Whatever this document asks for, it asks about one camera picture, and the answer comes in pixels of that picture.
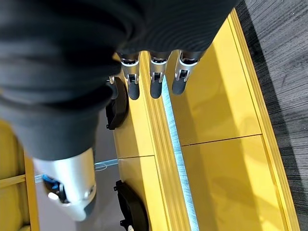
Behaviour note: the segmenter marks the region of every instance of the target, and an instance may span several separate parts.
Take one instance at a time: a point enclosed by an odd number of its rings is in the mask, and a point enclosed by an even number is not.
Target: blue component
[[[118,164],[118,159],[113,159],[113,160],[105,160],[105,161],[102,161],[102,162],[98,162],[98,163],[95,163],[95,169],[97,166],[99,165],[106,165],[106,166],[112,166],[112,165],[117,165]]]
[[[49,178],[47,175],[42,175],[42,178],[43,178],[44,181],[47,181],[49,183],[52,183],[52,184],[57,183],[57,181]]]
[[[177,166],[178,166],[180,182],[182,185],[186,209],[188,212],[188,219],[189,219],[190,227],[192,231],[199,231],[199,225],[198,225],[197,216],[196,216],[196,212],[195,212],[194,205],[193,205],[191,189],[188,183],[188,178],[187,178],[183,154],[182,154],[182,150],[180,146],[178,131],[177,131],[177,127],[175,124],[174,115],[173,115],[166,76],[164,77],[164,80],[163,80],[162,97],[163,97],[163,102],[165,106],[165,112],[166,112],[167,122],[169,126],[169,132],[171,136],[173,151],[174,151],[175,159],[176,159]]]

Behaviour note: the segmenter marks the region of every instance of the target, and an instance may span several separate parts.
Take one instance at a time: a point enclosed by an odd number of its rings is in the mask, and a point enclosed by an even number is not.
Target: black plastic part
[[[113,84],[110,83],[110,81],[107,83],[107,86],[109,86],[112,90],[112,96],[111,96],[111,99],[112,100],[115,100],[118,96],[118,91],[117,91],[117,87],[116,87],[116,84],[115,82]]]
[[[106,116],[108,121],[106,127],[109,130],[114,130],[121,126],[128,114],[128,95],[124,83],[120,78],[115,77],[115,83],[113,85],[117,89],[118,96],[116,99],[111,100],[111,102],[106,106]]]
[[[128,230],[131,225],[134,231],[148,231],[149,220],[142,200],[122,181],[119,180],[115,184],[114,190],[117,191],[120,208],[125,218],[120,221],[120,225],[125,230]]]
[[[128,95],[132,100],[137,100],[140,95],[139,84],[135,84],[135,82],[131,82],[128,85]]]
[[[186,83],[184,82],[184,78],[180,78],[178,81],[174,78],[172,83],[173,94],[181,95],[185,90]]]
[[[163,83],[160,83],[159,79],[155,80],[154,82],[151,81],[150,93],[152,98],[158,99],[160,97],[162,94],[162,86]]]

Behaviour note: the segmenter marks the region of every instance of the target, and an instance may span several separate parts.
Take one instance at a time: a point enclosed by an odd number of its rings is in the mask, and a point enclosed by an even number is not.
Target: yellow cabinet
[[[182,148],[201,231],[283,231],[262,136]]]
[[[177,53],[166,72],[171,91]],[[181,145],[260,134],[232,32],[226,21],[194,69],[185,92],[170,93]]]

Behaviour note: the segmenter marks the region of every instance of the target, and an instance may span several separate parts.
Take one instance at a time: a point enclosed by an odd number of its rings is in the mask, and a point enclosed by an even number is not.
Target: yellow surface
[[[153,231],[167,231],[160,184],[154,156],[119,160],[120,176],[145,204]]]
[[[228,18],[232,30],[234,42],[236,43],[239,57],[243,67],[243,72],[251,92],[252,101],[259,119],[266,150],[268,152],[268,162],[271,168],[272,179],[277,187],[276,194],[280,202],[281,214],[285,219],[286,230],[299,231],[297,215],[292,200],[292,195],[286,173],[284,171],[282,159],[275,139],[274,131],[270,123],[270,117],[266,109],[262,91],[251,60],[245,37],[237,17],[233,10]]]
[[[24,156],[26,168],[26,185],[27,185],[27,198],[29,204],[29,219],[31,223],[31,231],[39,231],[39,212],[37,204],[37,196],[34,181],[34,167],[32,160]]]
[[[182,148],[201,231],[282,231],[261,136]]]
[[[190,77],[184,94],[170,95],[199,228],[297,231],[279,150],[241,33],[233,11]],[[164,107],[161,99],[153,100],[149,95],[148,58],[143,52],[138,99],[142,103],[130,101],[131,114],[126,124],[115,130],[118,156],[136,156],[133,159],[137,160],[144,159],[140,157],[143,155],[154,155],[161,194],[143,198],[146,204],[162,200],[169,230],[188,231]],[[168,62],[169,90],[176,58],[173,53]],[[129,143],[128,137],[135,139]],[[141,169],[150,166],[138,162],[136,165]],[[123,165],[119,167],[122,179],[141,194],[148,193],[148,187],[144,187],[146,179],[130,174],[128,180],[129,173],[123,173]],[[151,215],[152,222],[159,212],[153,213],[156,214]],[[159,215],[158,219],[163,219],[162,213]]]
[[[138,100],[129,101],[128,117],[115,130],[114,137],[118,158],[154,155],[153,148],[149,148],[152,146],[152,138],[142,96]]]
[[[23,153],[10,127],[0,120],[0,179],[25,173]]]
[[[168,230],[189,231],[190,225],[180,178],[174,157],[173,147],[165,116],[162,99],[152,99],[150,96],[149,55],[142,52],[140,56],[140,97],[136,101],[129,100],[129,114],[124,124],[114,130],[117,156],[122,160],[132,157],[143,158],[152,156],[156,167],[158,183],[161,194],[152,193],[146,197],[146,202],[163,201],[165,222]],[[140,166],[147,169],[148,162],[141,161]],[[129,185],[139,184],[140,177],[134,175],[129,180]],[[161,222],[163,213],[156,221]]]
[[[168,62],[171,91],[177,54]],[[260,128],[228,21],[187,82],[170,94],[181,145],[260,134]]]
[[[38,231],[38,219],[30,219],[37,212],[34,175],[27,175],[31,171],[10,126],[0,121],[0,230],[18,231],[31,223],[31,230]]]

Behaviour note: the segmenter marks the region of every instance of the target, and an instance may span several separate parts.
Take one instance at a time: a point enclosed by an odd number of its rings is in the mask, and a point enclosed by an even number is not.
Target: yellow panel
[[[17,231],[23,226],[23,209],[18,184],[0,189],[0,226],[3,231]]]
[[[123,125],[114,131],[118,158],[154,155],[142,91],[141,88],[138,100],[129,99],[128,116]]]
[[[283,231],[262,136],[182,148],[201,231]]]
[[[176,58],[174,53],[168,62],[169,90]],[[196,66],[185,92],[170,96],[182,145],[261,133],[228,21]]]
[[[270,123],[270,117],[266,109],[255,68],[235,10],[232,10],[230,16],[228,17],[228,21],[233,32],[234,42],[236,43],[238,49],[243,71],[245,72],[247,84],[249,86],[252,100],[260,122],[264,143],[269,154],[268,163],[271,167],[272,178],[274,179],[273,181],[277,186],[277,194],[281,199],[281,211],[285,217],[286,229],[290,231],[299,231],[300,228],[288,179],[284,171],[281,155],[275,139],[273,128]]]
[[[24,157],[10,127],[0,120],[0,179],[25,173]]]
[[[167,231],[154,156],[119,159],[120,176],[142,199],[153,231]]]

